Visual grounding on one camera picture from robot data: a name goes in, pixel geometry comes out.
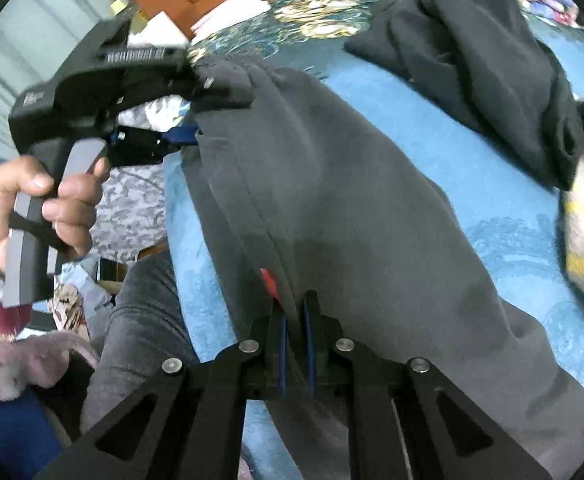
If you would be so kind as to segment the grey sweatpants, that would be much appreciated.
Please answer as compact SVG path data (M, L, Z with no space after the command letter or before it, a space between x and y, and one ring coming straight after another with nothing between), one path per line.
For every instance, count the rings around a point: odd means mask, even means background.
M269 309L268 271L289 321L297 393L269 404L307 479L348 477L344 410L313 400L298 307L321 311L384 359L423 356L555 479L584 461L584 392L546 331L502 300L441 188L383 132L301 70L221 56L249 74L249 107L193 110L182 170L232 324Z

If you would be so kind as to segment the grey patterned quilt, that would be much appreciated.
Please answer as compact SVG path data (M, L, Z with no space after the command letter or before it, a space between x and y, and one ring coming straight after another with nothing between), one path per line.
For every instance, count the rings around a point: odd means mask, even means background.
M118 115L124 126L165 132L180 125L189 105L166 96ZM103 184L97 221L90 230L92 251L118 263L133 263L143 249L166 237L164 169L149 166L114 168Z

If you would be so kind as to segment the pink fluffy sleeve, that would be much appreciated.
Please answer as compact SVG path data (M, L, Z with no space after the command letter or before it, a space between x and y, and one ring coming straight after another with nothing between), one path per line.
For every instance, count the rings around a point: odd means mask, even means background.
M92 368L99 363L91 345L72 332L53 330L20 339L32 313L28 304L13 313L0 306L0 402L17 399L29 386L54 386L68 371L72 356Z

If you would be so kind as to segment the blue floral bed blanket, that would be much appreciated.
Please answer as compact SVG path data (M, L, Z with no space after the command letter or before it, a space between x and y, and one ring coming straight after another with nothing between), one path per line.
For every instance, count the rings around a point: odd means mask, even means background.
M275 1L256 18L214 32L192 55L253 54L305 70L405 148L451 198L463 232L504 299L543 325L558 365L584 392L584 296L567 284L558 263L558 192L543 191L496 144L435 110L397 76L346 53L347 35L365 29L377 1L400 0ZM554 47L584 88L584 32L530 20L531 30ZM178 252L173 261L185 324L197 356L207 361L235 335L175 157L165 162L168 241Z

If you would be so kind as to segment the dark grey garment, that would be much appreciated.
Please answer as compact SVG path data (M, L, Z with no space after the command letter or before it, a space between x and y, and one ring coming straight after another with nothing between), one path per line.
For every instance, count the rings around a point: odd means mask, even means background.
M572 187L584 160L584 100L516 0L381 0L345 48L409 81L541 183Z

